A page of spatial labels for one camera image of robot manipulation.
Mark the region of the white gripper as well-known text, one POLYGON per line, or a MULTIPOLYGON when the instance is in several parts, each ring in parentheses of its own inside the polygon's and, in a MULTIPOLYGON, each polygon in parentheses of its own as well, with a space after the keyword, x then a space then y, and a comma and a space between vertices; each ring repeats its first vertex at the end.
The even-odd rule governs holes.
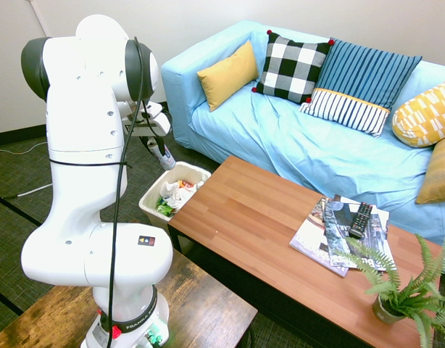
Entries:
POLYGON ((135 126, 131 123, 136 104, 133 102, 121 102, 121 120, 125 133, 131 133, 132 136, 143 137, 144 146, 153 146, 154 138, 161 155, 165 155, 165 143, 162 139, 171 131, 171 124, 163 112, 161 104, 149 101, 148 104, 141 106, 135 126))

